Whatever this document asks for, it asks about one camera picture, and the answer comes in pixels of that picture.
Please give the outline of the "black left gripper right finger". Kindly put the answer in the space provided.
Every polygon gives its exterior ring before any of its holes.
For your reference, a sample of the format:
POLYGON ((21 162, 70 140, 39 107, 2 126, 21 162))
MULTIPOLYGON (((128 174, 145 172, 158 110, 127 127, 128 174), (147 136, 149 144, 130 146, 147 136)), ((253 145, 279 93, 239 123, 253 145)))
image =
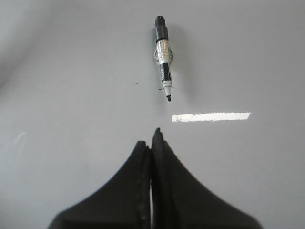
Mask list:
POLYGON ((155 229, 260 229, 249 214, 202 185, 164 140, 160 128, 152 139, 152 200, 155 229))

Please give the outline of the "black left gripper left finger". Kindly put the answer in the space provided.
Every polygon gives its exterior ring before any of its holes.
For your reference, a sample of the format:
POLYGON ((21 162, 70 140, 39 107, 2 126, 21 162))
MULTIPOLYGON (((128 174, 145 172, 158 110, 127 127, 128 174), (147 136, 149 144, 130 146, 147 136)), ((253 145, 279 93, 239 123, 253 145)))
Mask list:
POLYGON ((60 212, 50 229, 149 229, 151 151, 138 141, 119 171, 99 190, 60 212))

